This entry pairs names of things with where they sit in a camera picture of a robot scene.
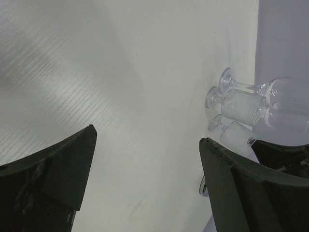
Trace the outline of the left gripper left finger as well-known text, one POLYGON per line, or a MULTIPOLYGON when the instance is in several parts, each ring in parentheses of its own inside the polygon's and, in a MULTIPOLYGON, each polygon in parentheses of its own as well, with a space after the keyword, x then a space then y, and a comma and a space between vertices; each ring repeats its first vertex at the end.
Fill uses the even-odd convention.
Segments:
POLYGON ((81 209, 97 141, 89 125, 0 168, 3 232, 69 232, 81 209))

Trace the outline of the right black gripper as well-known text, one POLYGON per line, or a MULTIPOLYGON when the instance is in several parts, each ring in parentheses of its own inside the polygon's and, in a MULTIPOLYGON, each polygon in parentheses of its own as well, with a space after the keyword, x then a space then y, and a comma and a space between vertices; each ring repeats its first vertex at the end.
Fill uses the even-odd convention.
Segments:
POLYGON ((260 164, 273 170, 302 177, 309 177, 309 146, 284 146, 257 140, 252 146, 260 164))

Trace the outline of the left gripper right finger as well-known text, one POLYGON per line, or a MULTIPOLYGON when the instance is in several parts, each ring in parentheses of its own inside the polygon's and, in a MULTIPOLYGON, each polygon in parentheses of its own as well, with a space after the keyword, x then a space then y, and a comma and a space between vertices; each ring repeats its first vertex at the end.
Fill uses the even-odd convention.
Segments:
POLYGON ((268 168, 211 138, 199 152, 219 232, 306 232, 309 178, 268 168))

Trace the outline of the clear wine glass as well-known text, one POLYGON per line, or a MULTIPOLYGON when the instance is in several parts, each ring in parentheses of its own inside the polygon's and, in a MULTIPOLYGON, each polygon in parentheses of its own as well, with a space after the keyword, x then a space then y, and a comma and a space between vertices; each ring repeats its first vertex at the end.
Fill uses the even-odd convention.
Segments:
POLYGON ((231 68, 226 68, 219 81, 219 92, 227 93, 232 88, 252 90, 265 97, 269 107, 277 111, 309 113, 309 83, 293 77, 279 77, 261 85, 248 85, 234 80, 231 68))

